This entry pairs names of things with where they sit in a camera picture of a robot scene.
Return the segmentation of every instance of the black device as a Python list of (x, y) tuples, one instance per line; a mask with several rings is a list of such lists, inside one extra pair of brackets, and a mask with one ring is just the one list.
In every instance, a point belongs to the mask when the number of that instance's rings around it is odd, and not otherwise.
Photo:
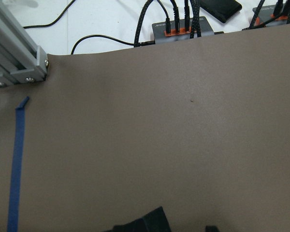
[(200, 0), (200, 5), (222, 23), (242, 9), (242, 5), (235, 0)]

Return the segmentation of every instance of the bolt head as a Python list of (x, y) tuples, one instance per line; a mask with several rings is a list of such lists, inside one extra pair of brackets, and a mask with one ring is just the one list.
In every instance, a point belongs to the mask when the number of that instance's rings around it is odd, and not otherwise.
[(49, 65), (48, 60), (46, 59), (44, 62), (45, 62), (45, 66), (48, 68), (48, 65)]
[(0, 88), (6, 87), (6, 84), (4, 82), (0, 82)]
[(33, 83), (33, 82), (35, 82), (34, 78), (32, 78), (32, 77), (27, 77), (27, 78), (25, 79), (25, 81), (28, 82), (28, 83)]

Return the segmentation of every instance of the orange connector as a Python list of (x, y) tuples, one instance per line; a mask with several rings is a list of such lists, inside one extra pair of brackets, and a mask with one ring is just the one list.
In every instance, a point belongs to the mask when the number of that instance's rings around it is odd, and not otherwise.
[(175, 35), (184, 35), (184, 34), (190, 34), (190, 31), (191, 31), (191, 27), (189, 28), (189, 31), (186, 31), (185, 28), (179, 29), (179, 33), (177, 33), (175, 29), (171, 29), (171, 34), (168, 34), (166, 33), (166, 31), (164, 31), (164, 35), (165, 37), (170, 37), (170, 36), (175, 36)]
[(278, 19), (276, 19), (276, 21), (279, 21), (279, 20), (287, 20), (288, 19), (288, 16), (281, 16), (279, 17)]

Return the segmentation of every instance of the gray mat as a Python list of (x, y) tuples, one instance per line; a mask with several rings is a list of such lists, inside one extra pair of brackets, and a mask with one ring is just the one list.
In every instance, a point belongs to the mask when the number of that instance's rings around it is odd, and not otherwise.
[(0, 89), (0, 231), (28, 95), (19, 231), (290, 232), (290, 25), (49, 59)]

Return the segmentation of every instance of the white table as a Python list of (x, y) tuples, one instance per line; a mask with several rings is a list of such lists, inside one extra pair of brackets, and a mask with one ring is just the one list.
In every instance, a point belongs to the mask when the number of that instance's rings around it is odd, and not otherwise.
[[(62, 12), (71, 0), (6, 0), (16, 4), (8, 5), (10, 11), (23, 26), (47, 24)], [(169, 0), (162, 0), (170, 19), (174, 19), (173, 6)], [(234, 32), (247, 27), (253, 16), (252, 8), (259, 0), (238, 0), (243, 8), (227, 23), (223, 24), (201, 9), (200, 16), (206, 16), (214, 31)], [(50, 54), (66, 55), (75, 42), (90, 34), (109, 35), (127, 42), (134, 41), (135, 29), (145, 0), (76, 0), (68, 12), (55, 25), (26, 31)], [(184, 0), (176, 1), (180, 18), (184, 18)], [(276, 0), (267, 0), (264, 5), (273, 5)], [(157, 1), (148, 8), (140, 36), (140, 42), (153, 40), (151, 24), (165, 21), (165, 14)], [(131, 48), (103, 38), (90, 38), (81, 42), (75, 54), (100, 53)]]

